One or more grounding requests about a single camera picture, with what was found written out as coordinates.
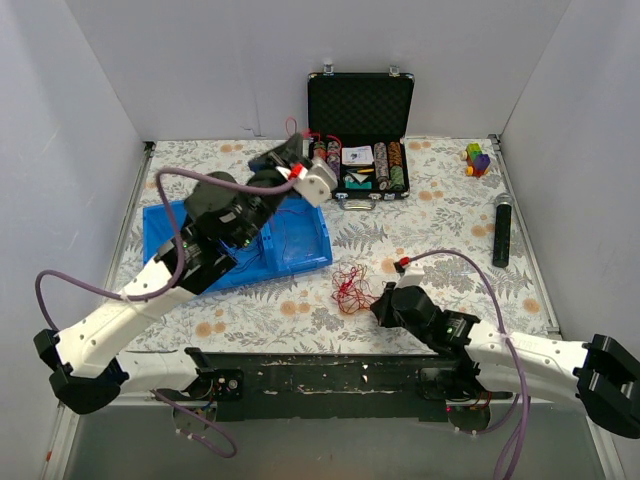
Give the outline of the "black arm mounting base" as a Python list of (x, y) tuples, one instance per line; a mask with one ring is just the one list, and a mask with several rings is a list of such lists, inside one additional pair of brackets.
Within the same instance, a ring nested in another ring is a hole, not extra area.
[(436, 355), (186, 354), (195, 379), (160, 391), (189, 406), (203, 402), (222, 422), (456, 419), (482, 429), (491, 417), (492, 394), (459, 362)]

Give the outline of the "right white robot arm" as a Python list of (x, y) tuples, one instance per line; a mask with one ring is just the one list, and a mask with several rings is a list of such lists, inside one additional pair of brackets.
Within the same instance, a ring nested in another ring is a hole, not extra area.
[(421, 373), (429, 399), (519, 393), (572, 407), (618, 436), (639, 436), (639, 362), (609, 336), (504, 335), (474, 315), (439, 308), (419, 286), (395, 283), (371, 311), (380, 326), (403, 328), (436, 353), (439, 365)]

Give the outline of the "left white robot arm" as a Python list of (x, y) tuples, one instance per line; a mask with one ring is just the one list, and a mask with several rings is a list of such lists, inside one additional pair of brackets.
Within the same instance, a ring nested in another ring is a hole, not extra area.
[(103, 408), (122, 393), (168, 389), (193, 400), (205, 398), (213, 377), (185, 352), (131, 353), (126, 348), (231, 271), (237, 264), (233, 250), (259, 237), (309, 165), (303, 138), (296, 134), (253, 159), (254, 174), (246, 184), (225, 172), (192, 173), (197, 183), (184, 201), (184, 223), (168, 216), (173, 238), (84, 319), (35, 336), (38, 355), (52, 371), (55, 396), (80, 415)]

